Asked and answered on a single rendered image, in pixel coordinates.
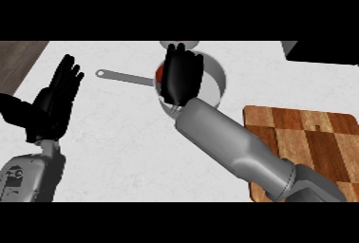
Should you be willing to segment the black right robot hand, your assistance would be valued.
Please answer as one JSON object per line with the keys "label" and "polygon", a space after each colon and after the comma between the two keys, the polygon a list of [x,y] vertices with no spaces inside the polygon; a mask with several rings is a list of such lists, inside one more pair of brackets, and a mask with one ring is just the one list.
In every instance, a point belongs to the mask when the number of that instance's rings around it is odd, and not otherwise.
{"label": "black right robot hand", "polygon": [[161,91],[164,102],[184,107],[198,97],[204,77],[204,55],[184,49],[184,44],[170,44],[167,48]]}

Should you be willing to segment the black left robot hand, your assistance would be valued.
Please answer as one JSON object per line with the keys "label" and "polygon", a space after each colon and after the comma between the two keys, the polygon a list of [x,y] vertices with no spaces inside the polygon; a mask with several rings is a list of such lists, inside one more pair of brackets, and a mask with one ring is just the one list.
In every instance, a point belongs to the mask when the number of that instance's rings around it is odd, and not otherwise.
{"label": "black left robot hand", "polygon": [[48,87],[42,88],[32,103],[0,93],[0,115],[4,122],[25,129],[26,142],[57,141],[66,134],[72,102],[84,73],[74,57],[65,55]]}

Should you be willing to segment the brown wooden cutting board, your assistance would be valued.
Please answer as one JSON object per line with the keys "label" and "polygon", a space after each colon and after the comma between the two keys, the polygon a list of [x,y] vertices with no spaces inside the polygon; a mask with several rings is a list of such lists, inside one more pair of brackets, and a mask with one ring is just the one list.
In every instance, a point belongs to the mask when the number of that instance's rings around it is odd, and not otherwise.
{"label": "brown wooden cutting board", "polygon": [[271,153],[314,169],[359,202],[359,123],[348,114],[246,105],[245,128]]}

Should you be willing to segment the grey round object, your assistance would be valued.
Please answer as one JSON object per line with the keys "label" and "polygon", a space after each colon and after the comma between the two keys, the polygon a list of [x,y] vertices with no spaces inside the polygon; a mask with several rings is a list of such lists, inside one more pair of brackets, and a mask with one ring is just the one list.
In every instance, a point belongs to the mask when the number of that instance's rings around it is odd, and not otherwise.
{"label": "grey round object", "polygon": [[170,44],[177,47],[180,43],[184,44],[184,49],[192,49],[199,44],[199,41],[159,41],[159,44],[165,49],[168,48]]}

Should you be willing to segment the black appliance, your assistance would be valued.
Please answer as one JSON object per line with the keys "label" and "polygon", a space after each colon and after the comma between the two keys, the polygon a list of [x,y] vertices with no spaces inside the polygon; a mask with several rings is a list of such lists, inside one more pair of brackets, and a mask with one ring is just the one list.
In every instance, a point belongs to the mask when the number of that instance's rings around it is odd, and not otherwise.
{"label": "black appliance", "polygon": [[282,41],[292,62],[359,65],[359,43],[353,41]]}

